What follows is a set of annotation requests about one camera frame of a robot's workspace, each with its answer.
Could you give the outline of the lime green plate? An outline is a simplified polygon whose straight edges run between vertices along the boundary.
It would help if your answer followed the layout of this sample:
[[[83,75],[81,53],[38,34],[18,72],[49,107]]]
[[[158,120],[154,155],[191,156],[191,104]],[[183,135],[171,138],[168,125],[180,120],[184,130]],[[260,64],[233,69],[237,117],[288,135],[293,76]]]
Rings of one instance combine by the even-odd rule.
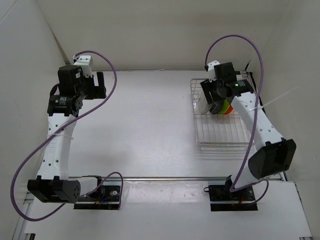
[[[223,106],[222,106],[222,108],[221,108],[221,110],[219,111],[218,114],[219,114],[219,115],[228,114],[229,108],[233,109],[233,108],[231,107],[231,105],[229,104],[228,100],[225,99],[225,100],[224,100],[224,103],[223,103]]]

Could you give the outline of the clear glass plate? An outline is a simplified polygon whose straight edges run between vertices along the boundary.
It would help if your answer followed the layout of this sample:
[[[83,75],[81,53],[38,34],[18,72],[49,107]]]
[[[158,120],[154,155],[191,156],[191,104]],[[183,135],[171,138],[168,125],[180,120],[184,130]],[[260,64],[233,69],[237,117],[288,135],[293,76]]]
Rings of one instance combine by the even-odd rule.
[[[211,109],[211,107],[212,107],[212,104],[208,104],[205,95],[201,94],[197,102],[196,113],[199,115],[205,115]]]

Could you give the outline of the orange plate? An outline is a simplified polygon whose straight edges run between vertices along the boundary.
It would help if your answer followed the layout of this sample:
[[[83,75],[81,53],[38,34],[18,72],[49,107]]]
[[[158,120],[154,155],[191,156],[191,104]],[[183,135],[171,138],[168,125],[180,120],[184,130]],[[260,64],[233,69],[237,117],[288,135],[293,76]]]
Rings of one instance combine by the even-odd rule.
[[[229,108],[227,109],[227,111],[224,113],[225,115],[230,114],[232,111],[234,110],[234,108],[230,105]]]

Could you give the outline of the black plate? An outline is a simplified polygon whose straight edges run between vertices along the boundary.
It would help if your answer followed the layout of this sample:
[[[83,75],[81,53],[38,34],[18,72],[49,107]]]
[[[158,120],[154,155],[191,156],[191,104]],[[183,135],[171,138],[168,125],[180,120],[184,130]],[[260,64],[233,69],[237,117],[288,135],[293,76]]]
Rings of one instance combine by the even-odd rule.
[[[223,107],[224,101],[225,100],[222,99],[222,100],[218,100],[212,104],[212,108],[211,108],[212,115],[217,115],[220,112],[220,110]]]

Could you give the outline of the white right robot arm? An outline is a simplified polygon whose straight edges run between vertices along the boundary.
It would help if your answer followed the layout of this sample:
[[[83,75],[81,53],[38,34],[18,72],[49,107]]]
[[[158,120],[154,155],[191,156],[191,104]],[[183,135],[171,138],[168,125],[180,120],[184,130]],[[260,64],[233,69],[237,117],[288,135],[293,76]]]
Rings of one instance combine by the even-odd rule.
[[[227,180],[224,193],[230,200],[238,199],[243,189],[262,179],[287,171],[292,163],[297,145],[293,139],[276,130],[259,106],[258,94],[246,80],[238,80],[231,62],[212,61],[205,66],[208,79],[200,83],[199,99],[201,114],[226,114],[235,110],[250,133],[248,147],[255,147],[253,155],[245,154],[237,174]]]

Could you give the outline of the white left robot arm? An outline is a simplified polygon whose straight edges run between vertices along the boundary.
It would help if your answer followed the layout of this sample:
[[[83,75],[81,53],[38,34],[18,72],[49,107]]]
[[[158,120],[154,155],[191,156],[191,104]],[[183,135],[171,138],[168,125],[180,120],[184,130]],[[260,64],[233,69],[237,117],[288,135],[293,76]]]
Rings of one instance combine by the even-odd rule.
[[[90,63],[75,62],[57,72],[59,83],[48,101],[49,142],[36,179],[30,179],[27,189],[43,203],[76,203],[82,195],[81,183],[69,179],[68,160],[72,134],[84,100],[105,99],[106,87],[102,73],[95,85]]]

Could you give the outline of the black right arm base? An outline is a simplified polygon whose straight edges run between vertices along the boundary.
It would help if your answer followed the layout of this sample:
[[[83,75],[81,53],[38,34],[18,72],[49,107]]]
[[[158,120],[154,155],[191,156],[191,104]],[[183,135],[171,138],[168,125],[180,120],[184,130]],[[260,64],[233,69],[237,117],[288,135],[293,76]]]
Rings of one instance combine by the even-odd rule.
[[[252,186],[230,192],[232,185],[229,176],[223,184],[209,184],[203,191],[209,194],[211,212],[257,211],[256,197]]]

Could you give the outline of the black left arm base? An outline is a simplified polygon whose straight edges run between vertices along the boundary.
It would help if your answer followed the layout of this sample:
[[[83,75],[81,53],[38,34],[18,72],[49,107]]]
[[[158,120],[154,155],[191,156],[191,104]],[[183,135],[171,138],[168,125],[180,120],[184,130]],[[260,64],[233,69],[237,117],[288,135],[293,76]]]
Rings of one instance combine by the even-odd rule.
[[[122,184],[103,184],[94,193],[79,198],[74,210],[119,210],[122,197]]]

